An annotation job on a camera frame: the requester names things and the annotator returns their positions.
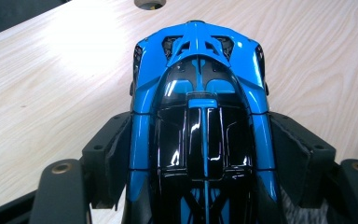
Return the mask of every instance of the glossy paint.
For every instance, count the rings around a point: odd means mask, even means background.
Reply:
[[[137,44],[127,198],[150,181],[157,223],[255,222],[257,176],[277,201],[260,55],[257,42],[202,21]]]

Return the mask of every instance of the blue toy car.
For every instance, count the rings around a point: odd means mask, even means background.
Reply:
[[[263,204],[280,213],[257,42],[203,21],[162,29],[136,45],[130,93],[124,222],[255,223]]]

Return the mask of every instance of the wood grain surface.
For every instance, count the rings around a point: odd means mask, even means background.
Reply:
[[[266,55],[269,106],[358,159],[358,1],[74,0],[0,33],[0,205],[37,188],[44,167],[79,159],[115,114],[129,110],[132,52],[189,20],[229,27]],[[119,210],[92,211],[117,223]]]

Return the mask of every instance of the dark floor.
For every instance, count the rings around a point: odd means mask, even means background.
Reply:
[[[0,0],[0,32],[64,4],[65,0]]]

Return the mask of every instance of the air vent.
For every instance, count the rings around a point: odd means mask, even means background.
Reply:
[[[162,47],[164,48],[165,57],[169,60],[172,57],[173,42],[181,36],[167,36],[162,41]]]
[[[135,47],[135,50],[133,51],[133,61],[135,63],[139,63],[141,61],[142,57],[142,49],[138,45]]]
[[[232,48],[234,47],[234,43],[232,40],[227,36],[213,36],[213,38],[216,38],[220,43],[222,44],[222,50],[225,54],[225,57],[229,61],[232,53]]]
[[[219,55],[219,54],[217,53],[217,50],[214,48],[213,44],[208,43],[208,42],[205,42],[205,48],[206,48],[206,49],[211,49],[212,52],[213,52],[215,55]]]
[[[179,50],[179,54],[183,53],[183,51],[186,50],[186,49],[190,49],[190,42],[187,42],[187,43],[182,45],[182,47]]]
[[[257,56],[258,66],[260,67],[261,77],[264,78],[265,76],[264,53],[260,45],[258,45],[257,48],[255,48],[255,55]]]

